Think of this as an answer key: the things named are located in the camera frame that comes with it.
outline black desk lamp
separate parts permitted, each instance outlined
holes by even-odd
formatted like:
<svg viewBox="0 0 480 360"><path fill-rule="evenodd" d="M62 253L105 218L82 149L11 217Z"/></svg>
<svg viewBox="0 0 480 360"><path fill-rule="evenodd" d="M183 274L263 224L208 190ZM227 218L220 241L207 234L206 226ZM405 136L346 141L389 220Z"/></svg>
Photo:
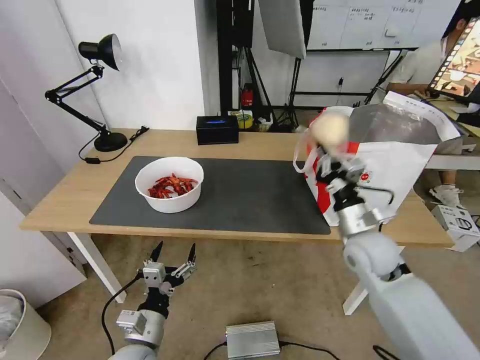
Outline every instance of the black desk lamp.
<svg viewBox="0 0 480 360"><path fill-rule="evenodd" d="M84 73L74 77L72 80L60 85L57 88L45 92L48 101L54 103L63 110L69 112L74 117L80 119L85 124L91 126L98 131L99 137L95 139L94 146L100 152L111 152L123 148L127 144L127 137L119 132L110 132L105 124L101 124L88 116L83 115L71 106L63 102L63 99L90 85L91 83L101 79L104 73L104 67L99 65L102 60L112 69L118 70L118 64L122 62L122 48L120 47L119 38L115 34L105 36L100 42L84 42L78 44L78 51L85 59L88 59L93 66ZM67 87L71 83L87 76L94 74L95 77L77 86Z"/></svg>

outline white bowl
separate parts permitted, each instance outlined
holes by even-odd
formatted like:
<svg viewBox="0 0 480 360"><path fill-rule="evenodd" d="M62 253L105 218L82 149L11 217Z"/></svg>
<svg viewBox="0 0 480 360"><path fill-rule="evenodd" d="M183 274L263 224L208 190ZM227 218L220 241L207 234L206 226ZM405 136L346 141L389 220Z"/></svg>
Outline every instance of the white bowl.
<svg viewBox="0 0 480 360"><path fill-rule="evenodd" d="M172 173L179 178L191 178L198 181L194 183L193 189L183 195L173 194L171 198L155 198L149 195L155 181L172 176ZM152 161L142 168L135 178L135 187L146 202L160 213L178 213L190 208L200 197L202 181L204 180L204 169L202 166L188 157L163 157Z"/></svg>

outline sneaker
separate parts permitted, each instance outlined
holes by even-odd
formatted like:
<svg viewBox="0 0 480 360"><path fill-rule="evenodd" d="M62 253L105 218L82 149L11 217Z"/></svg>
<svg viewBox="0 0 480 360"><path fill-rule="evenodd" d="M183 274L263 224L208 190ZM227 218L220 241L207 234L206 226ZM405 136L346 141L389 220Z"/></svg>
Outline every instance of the sneaker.
<svg viewBox="0 0 480 360"><path fill-rule="evenodd" d="M451 208L466 209L460 203L459 194L462 194L464 191L456 188L455 185L442 184L440 186L435 186L431 188L429 193L439 200L443 205L449 206Z"/></svg>

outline white bag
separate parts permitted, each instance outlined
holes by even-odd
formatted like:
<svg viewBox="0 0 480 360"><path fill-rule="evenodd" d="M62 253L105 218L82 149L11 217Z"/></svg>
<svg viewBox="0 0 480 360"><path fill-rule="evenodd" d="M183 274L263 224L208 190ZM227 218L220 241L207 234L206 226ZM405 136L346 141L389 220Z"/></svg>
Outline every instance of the white bag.
<svg viewBox="0 0 480 360"><path fill-rule="evenodd" d="M442 112L409 97L389 92L383 104L358 108L333 106L326 112L338 111L350 117L347 152L365 164L359 185L384 188L394 192L391 208L396 211L425 168L437 145L457 138L459 132ZM334 200L326 184L317 182L322 159L316 148L308 144L309 130L300 137L293 156L293 167L303 173L318 207L330 226L338 226L333 210ZM297 165L300 148L307 146L308 158L303 168ZM360 189L359 195L372 208L384 208L390 195Z"/></svg>
<svg viewBox="0 0 480 360"><path fill-rule="evenodd" d="M23 303L20 299L0 295L0 352L19 325L23 311Z"/></svg>

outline crayfish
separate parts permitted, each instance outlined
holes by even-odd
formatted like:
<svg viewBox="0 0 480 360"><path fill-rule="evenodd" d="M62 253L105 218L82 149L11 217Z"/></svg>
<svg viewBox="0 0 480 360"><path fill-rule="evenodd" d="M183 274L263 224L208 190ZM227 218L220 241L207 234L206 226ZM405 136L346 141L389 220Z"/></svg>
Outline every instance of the crayfish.
<svg viewBox="0 0 480 360"><path fill-rule="evenodd" d="M198 183L198 181L187 177L177 177L172 172L171 176L164 176L155 181L155 185L148 189L148 193L152 198L169 199L173 193L177 193L178 196L188 193L194 188L193 183Z"/></svg>

